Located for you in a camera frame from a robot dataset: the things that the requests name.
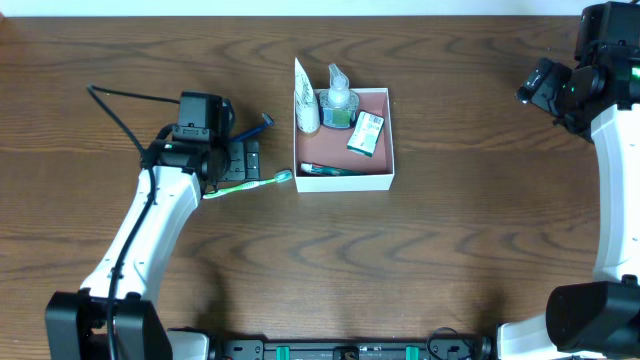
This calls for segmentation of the green Colgate toothbrush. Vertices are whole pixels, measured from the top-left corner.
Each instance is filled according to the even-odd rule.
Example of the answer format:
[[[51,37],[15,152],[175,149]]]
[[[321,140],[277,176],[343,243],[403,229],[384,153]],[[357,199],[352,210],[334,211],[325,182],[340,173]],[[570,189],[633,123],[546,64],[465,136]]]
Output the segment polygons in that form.
[[[219,189],[216,192],[210,192],[203,195],[204,200],[210,200],[214,198],[219,198],[231,193],[241,192],[245,190],[251,190],[254,188],[258,188],[261,186],[270,185],[273,183],[284,183],[293,178],[293,173],[291,170],[282,170],[277,172],[272,178],[265,180],[253,180],[249,182],[242,183],[240,185],[236,185],[230,188]]]

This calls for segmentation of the blue disposable razor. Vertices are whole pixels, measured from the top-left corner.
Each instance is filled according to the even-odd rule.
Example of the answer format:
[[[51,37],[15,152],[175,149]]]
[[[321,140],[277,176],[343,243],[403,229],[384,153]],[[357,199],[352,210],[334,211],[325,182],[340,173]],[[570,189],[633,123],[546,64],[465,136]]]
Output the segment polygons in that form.
[[[238,135],[235,135],[235,136],[231,137],[229,139],[229,141],[230,142],[242,142],[242,141],[245,141],[245,140],[247,140],[247,139],[249,139],[249,138],[251,138],[253,136],[258,135],[259,133],[263,132],[267,128],[272,127],[274,125],[274,120],[269,114],[263,112],[261,114],[261,117],[263,119],[263,123],[261,125],[256,126],[254,128],[251,128],[249,130],[246,130],[246,131],[244,131],[244,132],[242,132],[242,133],[240,133]]]

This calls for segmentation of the teal Colgate toothpaste tube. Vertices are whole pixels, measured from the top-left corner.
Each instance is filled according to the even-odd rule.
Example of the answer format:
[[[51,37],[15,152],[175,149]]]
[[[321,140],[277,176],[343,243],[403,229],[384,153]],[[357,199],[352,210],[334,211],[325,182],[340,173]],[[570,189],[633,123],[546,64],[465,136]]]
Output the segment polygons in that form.
[[[302,163],[300,165],[302,172],[319,176],[361,176],[362,172],[346,170],[342,168],[318,165],[315,163]]]

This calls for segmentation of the clear soap pump bottle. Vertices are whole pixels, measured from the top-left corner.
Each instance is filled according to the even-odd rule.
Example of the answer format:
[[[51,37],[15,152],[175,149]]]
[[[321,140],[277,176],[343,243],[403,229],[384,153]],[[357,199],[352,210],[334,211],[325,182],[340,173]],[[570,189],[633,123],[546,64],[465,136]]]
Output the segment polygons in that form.
[[[323,126],[346,130],[353,128],[357,120],[359,96],[350,89],[348,77],[332,63],[329,69],[329,88],[318,95]]]

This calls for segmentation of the green white soap packet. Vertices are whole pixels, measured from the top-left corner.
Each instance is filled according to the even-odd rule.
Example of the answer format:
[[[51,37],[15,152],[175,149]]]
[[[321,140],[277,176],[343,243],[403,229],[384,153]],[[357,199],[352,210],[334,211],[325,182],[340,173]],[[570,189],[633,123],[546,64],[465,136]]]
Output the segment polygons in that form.
[[[347,149],[360,155],[372,157],[384,129],[384,122],[383,117],[361,111],[354,132],[347,143]]]

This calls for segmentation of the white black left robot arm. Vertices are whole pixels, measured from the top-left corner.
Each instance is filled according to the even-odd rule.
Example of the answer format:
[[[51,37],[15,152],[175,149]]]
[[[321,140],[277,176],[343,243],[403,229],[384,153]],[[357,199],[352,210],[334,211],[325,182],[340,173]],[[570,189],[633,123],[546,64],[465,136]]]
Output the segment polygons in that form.
[[[208,188],[241,168],[247,149],[230,139],[235,113],[223,97],[183,92],[178,120],[139,149],[141,172],[114,240],[76,292],[45,310],[54,359],[216,359],[213,336],[166,329],[159,290],[180,232]]]

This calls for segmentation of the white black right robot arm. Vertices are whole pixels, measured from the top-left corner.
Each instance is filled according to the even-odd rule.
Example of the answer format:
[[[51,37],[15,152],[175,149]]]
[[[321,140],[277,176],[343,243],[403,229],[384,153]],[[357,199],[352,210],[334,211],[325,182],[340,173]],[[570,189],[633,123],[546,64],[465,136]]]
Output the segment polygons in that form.
[[[575,67],[540,59],[516,93],[595,147],[599,245],[587,283],[555,288],[543,314],[500,325],[499,359],[639,356],[639,4],[581,14]]]

